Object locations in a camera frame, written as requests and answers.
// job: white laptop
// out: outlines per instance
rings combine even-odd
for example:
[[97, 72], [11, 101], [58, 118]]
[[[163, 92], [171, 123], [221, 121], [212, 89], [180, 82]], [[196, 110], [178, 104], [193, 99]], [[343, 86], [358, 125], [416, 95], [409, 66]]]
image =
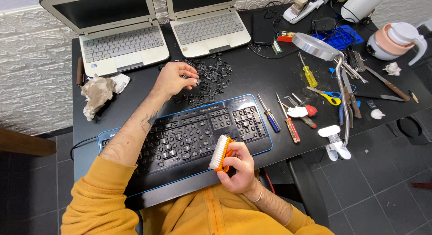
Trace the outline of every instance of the white laptop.
[[171, 28], [186, 58], [228, 50], [251, 40], [236, 0], [166, 0]]
[[109, 75], [166, 60], [153, 0], [40, 0], [77, 33], [86, 75]]

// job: blue tray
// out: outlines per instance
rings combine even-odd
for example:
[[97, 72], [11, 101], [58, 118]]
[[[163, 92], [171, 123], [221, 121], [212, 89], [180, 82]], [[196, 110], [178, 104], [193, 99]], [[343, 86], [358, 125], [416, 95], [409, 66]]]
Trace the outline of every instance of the blue tray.
[[[336, 30], [338, 30], [338, 32], [334, 36], [331, 36], [328, 39], [326, 39], [324, 42], [328, 43], [329, 45], [331, 45], [333, 48], [335, 48], [337, 50], [344, 50], [344, 49], [346, 49], [347, 46], [348, 46], [347, 44], [351, 44], [353, 42], [352, 35], [354, 35], [354, 38], [356, 39], [356, 43], [355, 44], [357, 44], [357, 43], [363, 43], [362, 37], [360, 37], [360, 35], [357, 34], [348, 25], [337, 27]], [[313, 34], [312, 37], [315, 37], [317, 39], [322, 40], [325, 37], [327, 37], [327, 35], [324, 34], [324, 33], [318, 33], [318, 36], [316, 34]]]

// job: smartphone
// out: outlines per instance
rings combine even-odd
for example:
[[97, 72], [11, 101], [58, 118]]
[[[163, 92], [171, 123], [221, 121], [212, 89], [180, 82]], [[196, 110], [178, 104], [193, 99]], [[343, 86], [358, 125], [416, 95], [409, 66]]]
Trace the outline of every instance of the smartphone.
[[254, 11], [253, 13], [253, 39], [255, 44], [272, 45], [273, 44], [273, 21], [274, 18], [266, 17], [267, 11]]

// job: yellow scissors handle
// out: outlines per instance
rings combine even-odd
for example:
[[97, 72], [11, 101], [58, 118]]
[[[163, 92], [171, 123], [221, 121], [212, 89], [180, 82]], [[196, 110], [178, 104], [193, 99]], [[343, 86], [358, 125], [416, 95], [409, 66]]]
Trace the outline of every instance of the yellow scissors handle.
[[324, 93], [321, 94], [321, 96], [325, 97], [329, 101], [329, 103], [331, 103], [332, 105], [337, 106], [340, 104], [340, 99], [338, 99], [336, 97], [330, 97], [329, 95], [324, 94]]

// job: lamp head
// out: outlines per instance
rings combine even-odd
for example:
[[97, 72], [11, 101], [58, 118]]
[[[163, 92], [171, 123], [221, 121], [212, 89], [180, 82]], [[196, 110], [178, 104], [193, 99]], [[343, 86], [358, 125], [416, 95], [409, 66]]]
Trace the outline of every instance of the lamp head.
[[332, 61], [339, 54], [339, 50], [305, 33], [296, 33], [292, 40], [301, 50], [323, 60]]

